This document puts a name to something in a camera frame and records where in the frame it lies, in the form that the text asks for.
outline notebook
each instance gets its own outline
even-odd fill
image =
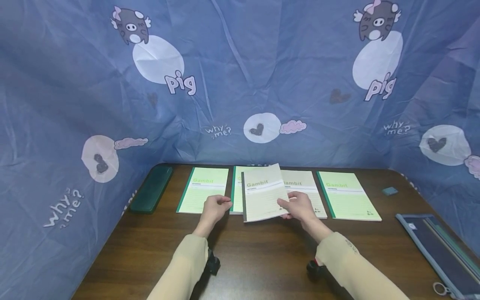
[[[225,195],[228,169],[193,168],[180,199],[177,213],[201,214],[211,195]]]
[[[232,183],[232,202],[233,205],[230,208],[231,215],[243,215],[243,190],[241,188],[241,173],[255,168],[262,167],[233,167],[233,183]]]
[[[288,201],[278,164],[242,172],[243,221],[255,222],[288,213],[277,199]]]
[[[281,170],[281,172],[287,192],[299,191],[307,194],[312,202],[313,211],[317,218],[326,219],[327,212],[320,198],[312,172],[292,170]]]
[[[355,174],[319,171],[317,175],[334,219],[382,220]]]

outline eraser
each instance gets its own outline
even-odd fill
[[[382,190],[382,192],[387,196],[394,195],[394,194],[398,193],[398,191],[394,187],[386,188],[386,189]]]

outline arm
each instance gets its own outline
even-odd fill
[[[147,300],[190,299],[207,263],[207,237],[231,206],[230,198],[220,195],[207,198],[197,228],[175,250],[170,264]]]
[[[315,260],[325,265],[337,283],[355,300],[408,300],[405,294],[377,268],[369,263],[355,246],[338,232],[333,233],[313,212],[308,196],[301,192],[288,194],[289,202],[278,204],[289,214],[284,219],[296,218],[319,243]]]

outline dark heart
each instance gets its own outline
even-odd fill
[[[108,170],[108,165],[105,160],[103,160],[103,157],[100,154],[95,154],[93,156],[93,159],[98,163],[98,165],[96,166],[96,171],[99,174],[103,174]]]
[[[156,103],[158,101],[158,95],[156,93],[147,94],[147,98],[150,101],[150,104],[153,107],[156,107]]]
[[[258,123],[257,128],[250,129],[251,134],[258,135],[258,136],[262,135],[263,132],[264,132],[264,125],[261,123]]]
[[[336,104],[336,103],[343,103],[346,102],[348,99],[350,99],[351,95],[350,94],[343,94],[342,91],[339,89],[333,89],[332,93],[330,94],[330,103],[331,104]]]
[[[429,138],[428,139],[428,147],[434,152],[437,153],[440,149],[445,147],[445,144],[447,143],[447,138],[443,137],[439,141],[435,140],[434,138]]]

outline hand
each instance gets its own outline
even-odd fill
[[[288,211],[283,215],[284,219],[295,218],[300,221],[302,228],[307,231],[312,238],[320,243],[332,231],[320,221],[313,211],[312,202],[307,194],[302,192],[288,193],[289,201],[278,199],[277,203]]]
[[[208,196],[204,203],[204,210],[198,222],[194,235],[207,238],[215,224],[223,217],[225,212],[232,207],[230,198],[215,195]]]

